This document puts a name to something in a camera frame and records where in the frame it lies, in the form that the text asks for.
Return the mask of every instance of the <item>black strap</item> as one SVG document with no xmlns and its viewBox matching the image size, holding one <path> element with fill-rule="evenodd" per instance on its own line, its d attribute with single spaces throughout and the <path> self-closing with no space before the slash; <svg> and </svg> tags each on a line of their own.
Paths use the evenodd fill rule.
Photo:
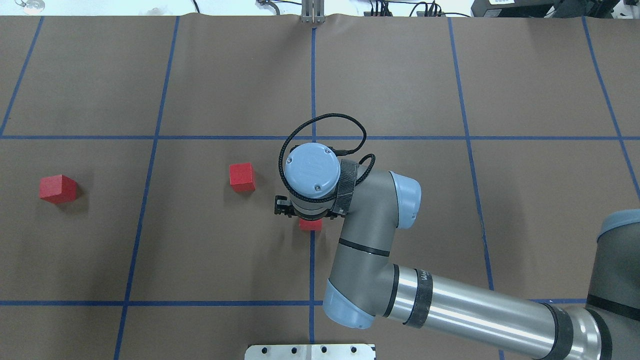
<svg viewBox="0 0 640 360">
<path fill-rule="evenodd" d="M 358 244 L 358 243 L 351 242 L 349 240 L 345 240 L 343 238 L 340 238 L 340 241 L 338 241 L 338 243 L 340 245 L 344 245 L 344 246 L 350 247 L 352 249 L 368 252 L 368 253 L 373 254 L 373 255 L 380 255 L 380 256 L 389 257 L 389 254 L 390 254 L 389 251 L 384 251 L 384 250 L 380 250 L 380 249 L 375 249 L 373 247 L 364 246 L 364 245 L 361 245 L 361 244 Z"/>
<path fill-rule="evenodd" d="M 427 321 L 429 309 L 431 308 L 431 300 L 433 299 L 433 277 L 429 272 L 415 269 L 418 275 L 418 288 L 415 292 L 415 300 L 413 301 L 413 309 L 409 315 L 409 319 L 403 325 L 409 325 L 416 329 L 420 329 L 424 322 Z"/>
<path fill-rule="evenodd" d="M 613 341 L 611 340 L 611 333 L 609 327 L 605 323 L 604 319 L 593 309 L 586 309 L 589 314 L 593 316 L 593 319 L 600 331 L 600 339 L 602 340 L 602 347 L 600 348 L 600 360 L 611 360 L 611 354 L 613 353 Z"/>
<path fill-rule="evenodd" d="M 600 309 L 610 311 L 620 316 L 624 316 L 625 318 L 633 319 L 635 321 L 640 321 L 640 309 L 636 309 L 635 307 L 631 307 L 628 305 L 620 304 L 619 302 L 603 299 L 602 297 L 597 297 L 596 295 L 592 295 L 592 294 L 589 294 L 587 296 L 587 304 L 591 306 L 599 307 Z"/>
<path fill-rule="evenodd" d="M 388 318 L 391 314 L 391 310 L 394 308 L 394 303 L 396 302 L 396 295 L 398 294 L 398 282 L 400 281 L 400 268 L 394 264 L 394 287 L 391 289 L 391 297 L 389 298 L 389 304 L 387 305 L 387 310 L 385 314 L 382 315 L 384 318 Z"/>
<path fill-rule="evenodd" d="M 556 338 L 547 356 L 537 360 L 562 360 L 569 355 L 573 345 L 573 321 L 560 307 L 542 304 L 549 309 L 556 325 Z"/>
<path fill-rule="evenodd" d="M 332 212 L 344 216 L 349 212 L 353 189 L 356 187 L 356 177 L 358 176 L 358 163 L 349 159 L 340 161 L 340 177 L 336 185 L 336 198 L 333 203 Z"/>
</svg>

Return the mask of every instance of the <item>black box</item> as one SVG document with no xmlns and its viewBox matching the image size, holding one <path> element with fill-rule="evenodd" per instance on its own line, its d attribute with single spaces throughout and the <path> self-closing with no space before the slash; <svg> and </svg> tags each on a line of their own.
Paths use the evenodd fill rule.
<svg viewBox="0 0 640 360">
<path fill-rule="evenodd" d="M 554 0 L 474 0 L 471 12 L 475 17 L 544 17 L 553 4 Z"/>
</svg>

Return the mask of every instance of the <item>white bracket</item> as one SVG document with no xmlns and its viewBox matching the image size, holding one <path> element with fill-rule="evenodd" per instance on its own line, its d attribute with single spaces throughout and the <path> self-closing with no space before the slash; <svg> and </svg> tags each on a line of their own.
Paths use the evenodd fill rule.
<svg viewBox="0 0 640 360">
<path fill-rule="evenodd" d="M 376 360 L 371 344 L 253 345 L 244 360 Z"/>
<path fill-rule="evenodd" d="M 324 22 L 324 0 L 302 0 L 302 22 Z"/>
</svg>

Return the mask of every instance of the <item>blue cap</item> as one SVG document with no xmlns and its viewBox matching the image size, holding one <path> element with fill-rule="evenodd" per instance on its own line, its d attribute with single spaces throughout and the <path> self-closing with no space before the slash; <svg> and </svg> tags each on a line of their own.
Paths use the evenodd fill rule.
<svg viewBox="0 0 640 360">
<path fill-rule="evenodd" d="M 284 175 L 301 195 L 319 199 L 335 189 L 340 178 L 338 157 L 321 143 L 304 143 L 285 160 Z"/>
<path fill-rule="evenodd" d="M 398 198 L 398 229 L 408 229 L 413 226 L 415 218 L 418 216 L 420 201 L 422 200 L 422 189 L 420 184 L 406 176 L 398 175 L 390 171 L 396 184 L 396 196 Z"/>
<path fill-rule="evenodd" d="M 324 302 L 322 304 L 324 313 L 329 319 L 342 326 L 354 329 L 368 329 L 373 323 L 374 317 L 355 306 L 343 294 L 333 287 L 331 281 L 326 281 L 326 291 L 324 292 Z"/>
<path fill-rule="evenodd" d="M 598 239 L 609 230 L 636 222 L 640 222 L 640 209 L 616 211 L 602 222 Z"/>
</svg>

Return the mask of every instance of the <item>cube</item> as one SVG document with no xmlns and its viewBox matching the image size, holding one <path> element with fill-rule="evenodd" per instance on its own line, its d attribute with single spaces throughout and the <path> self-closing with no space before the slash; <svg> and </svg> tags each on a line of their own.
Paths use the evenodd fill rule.
<svg viewBox="0 0 640 360">
<path fill-rule="evenodd" d="M 302 231 L 320 231 L 322 230 L 322 219 L 316 221 L 300 219 L 298 226 Z"/>
<path fill-rule="evenodd" d="M 77 184 L 64 175 L 40 179 L 40 198 L 53 204 L 61 204 L 76 199 Z"/>
<path fill-rule="evenodd" d="M 229 165 L 229 181 L 235 192 L 255 190 L 255 173 L 251 163 Z"/>
</svg>

